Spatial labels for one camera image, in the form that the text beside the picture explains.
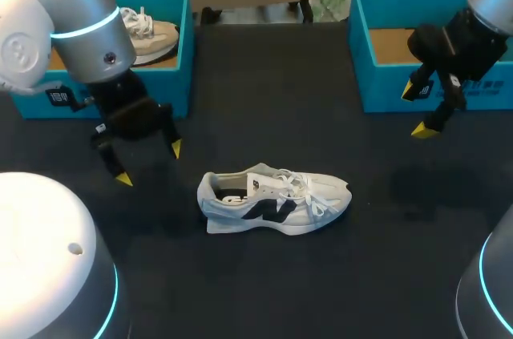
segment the blue light ring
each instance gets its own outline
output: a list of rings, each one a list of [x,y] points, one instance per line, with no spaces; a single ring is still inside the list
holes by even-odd
[[[499,321],[503,324],[503,326],[509,331],[509,333],[511,335],[513,335],[513,328],[507,323],[506,319],[503,318],[503,316],[498,311],[497,307],[495,307],[494,302],[491,300],[490,294],[488,293],[487,285],[485,285],[485,283],[484,283],[484,276],[483,276],[484,249],[486,248],[490,237],[491,237],[491,234],[488,236],[487,241],[484,242],[483,248],[481,249],[481,255],[479,256],[479,278],[481,280],[481,286],[483,287],[484,296],[486,297],[491,310],[494,312],[497,319],[499,319]]]
[[[55,39],[79,37],[84,34],[94,32],[95,30],[98,30],[99,28],[106,26],[109,22],[115,20],[118,17],[118,15],[119,15],[119,7],[116,7],[114,12],[109,14],[108,17],[104,18],[102,21],[97,22],[94,25],[88,26],[87,28],[74,30],[72,32],[67,32],[67,33],[57,33],[57,34],[53,33],[50,36]]]
[[[119,291],[118,271],[116,270],[115,265],[114,265],[114,276],[115,276],[115,290],[114,290],[114,297],[112,298],[111,310],[109,311],[109,313],[107,315],[107,318],[105,319],[102,327],[100,327],[98,333],[95,335],[95,337],[93,337],[93,339],[100,339],[101,338],[101,336],[103,335],[103,333],[107,329],[107,326],[109,325],[109,322],[111,321],[112,314],[114,313],[115,304],[118,301],[118,291]]]

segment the shoe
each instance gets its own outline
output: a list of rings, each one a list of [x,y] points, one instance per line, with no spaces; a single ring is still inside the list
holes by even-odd
[[[180,35],[176,26],[170,22],[153,20],[144,14],[143,7],[140,14],[130,8],[121,8],[121,16],[137,54],[134,66],[160,59],[178,43]]]
[[[351,198],[344,180],[263,163],[239,173],[207,173],[198,188],[208,233],[268,227],[300,235],[337,219]]]

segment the black n logo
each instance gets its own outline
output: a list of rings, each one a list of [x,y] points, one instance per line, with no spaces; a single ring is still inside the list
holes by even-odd
[[[262,216],[262,219],[267,221],[274,221],[275,223],[283,223],[290,212],[296,209],[297,204],[292,200],[286,200],[277,212],[278,201],[274,199],[260,200],[255,204],[248,213],[242,216],[242,219],[256,219]]]

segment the shoe insole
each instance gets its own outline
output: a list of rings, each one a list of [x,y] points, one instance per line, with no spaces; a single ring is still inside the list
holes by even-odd
[[[218,189],[214,193],[218,200],[228,204],[242,203],[248,199],[248,191],[245,189]]]

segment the shoe sole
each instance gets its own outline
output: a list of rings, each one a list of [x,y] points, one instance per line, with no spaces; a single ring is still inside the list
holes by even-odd
[[[207,232],[210,234],[217,233],[237,233],[248,231],[253,228],[266,227],[276,229],[281,233],[289,236],[303,235],[322,228],[325,225],[335,221],[340,215],[345,212],[345,209],[338,213],[333,219],[327,220],[322,223],[308,224],[308,225],[284,225],[275,223],[274,221],[267,221],[262,219],[244,220],[244,219],[228,219],[228,218],[209,218],[207,221]]]
[[[142,65],[152,63],[160,59],[161,57],[164,57],[166,54],[170,53],[173,49],[175,49],[176,44],[178,44],[178,42],[171,46],[167,46],[164,49],[159,50],[158,52],[145,54],[144,56],[137,56],[137,59],[135,59],[134,67],[140,67]]]

